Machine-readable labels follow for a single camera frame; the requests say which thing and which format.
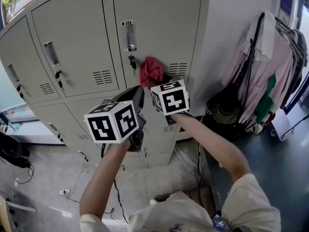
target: shirt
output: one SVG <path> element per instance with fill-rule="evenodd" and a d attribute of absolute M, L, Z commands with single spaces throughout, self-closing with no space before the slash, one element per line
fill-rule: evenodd
<path fill-rule="evenodd" d="M 221 80 L 224 87 L 229 84 L 235 73 L 237 73 L 239 65 L 243 64 L 244 53 L 240 50 L 240 45 L 244 39 L 245 37 L 240 41 L 232 58 L 229 59 L 228 68 L 226 68 Z M 253 61 L 252 63 L 247 101 L 244 104 L 244 111 L 239 118 L 239 123 L 245 123 L 254 113 L 257 104 L 266 92 L 268 79 L 272 75 L 276 76 L 276 84 L 271 90 L 269 97 L 275 104 L 278 103 L 291 67 L 292 51 L 287 42 L 276 31 L 271 60 L 269 62 Z M 248 79 L 249 73 L 249 71 L 246 73 L 245 80 L 239 88 L 238 97 L 240 101 L 244 100 L 242 97 L 244 98 L 247 93 L 248 82 L 246 79 Z"/>
<path fill-rule="evenodd" d="M 253 174 L 245 174 L 232 186 L 222 217 L 236 228 L 252 232 L 281 231 L 280 213 L 272 207 Z M 109 232 L 95 215 L 83 215 L 82 232 Z M 177 192 L 166 201 L 150 205 L 129 217 L 128 232 L 217 232 L 207 211 Z"/>
<path fill-rule="evenodd" d="M 249 55 L 249 48 L 251 47 L 251 39 L 253 40 L 257 21 L 259 16 L 251 23 L 244 43 L 241 45 L 241 50 L 244 54 Z M 270 61 L 274 48 L 274 38 L 276 31 L 276 20 L 272 12 L 265 11 L 263 23 L 261 23 L 260 31 L 255 45 L 255 61 Z"/>

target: power strip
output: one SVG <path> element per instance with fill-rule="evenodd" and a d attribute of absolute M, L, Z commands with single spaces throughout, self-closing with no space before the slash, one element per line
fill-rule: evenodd
<path fill-rule="evenodd" d="M 71 191 L 70 189 L 65 189 L 59 192 L 60 195 L 64 195 L 64 192 L 66 192 L 66 195 L 68 195 Z"/>

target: black bag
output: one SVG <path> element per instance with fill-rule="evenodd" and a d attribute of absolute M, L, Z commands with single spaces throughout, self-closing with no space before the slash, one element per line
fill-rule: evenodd
<path fill-rule="evenodd" d="M 206 102 L 206 112 L 203 117 L 203 123 L 213 130 L 215 133 L 223 136 L 224 138 L 234 141 L 240 136 L 245 135 L 245 127 L 238 123 L 240 116 L 243 113 L 244 105 L 247 100 L 249 86 L 250 86 L 250 76 L 251 76 L 251 66 L 255 54 L 255 45 L 257 37 L 260 31 L 260 26 L 262 19 L 264 18 L 264 13 L 262 13 L 258 19 L 256 31 L 254 34 L 253 41 L 251 40 L 250 53 L 248 58 L 244 63 L 239 65 L 235 75 L 231 79 L 230 83 L 221 92 L 210 98 Z M 247 78 L 247 90 L 244 98 L 238 99 L 239 88 L 245 79 L 246 73 L 249 71 L 249 76 Z"/>

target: hand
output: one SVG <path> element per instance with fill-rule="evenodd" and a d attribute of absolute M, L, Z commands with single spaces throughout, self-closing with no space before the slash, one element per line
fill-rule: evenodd
<path fill-rule="evenodd" d="M 130 140 L 127 138 L 127 139 L 125 139 L 122 143 L 116 144 L 115 146 L 116 146 L 119 150 L 123 150 L 123 151 L 127 152 L 127 151 L 130 149 L 130 147 L 131 147 L 131 142 L 130 142 Z"/>

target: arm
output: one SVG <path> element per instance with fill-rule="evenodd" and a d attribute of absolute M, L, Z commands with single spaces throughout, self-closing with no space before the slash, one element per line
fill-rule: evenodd
<path fill-rule="evenodd" d="M 229 171 L 233 182 L 251 172 L 245 156 L 228 140 L 188 115 L 173 114 L 172 118 Z"/>
<path fill-rule="evenodd" d="M 81 216 L 93 214 L 102 219 L 112 184 L 129 147 L 129 140 L 109 147 L 83 193 L 80 203 Z"/>

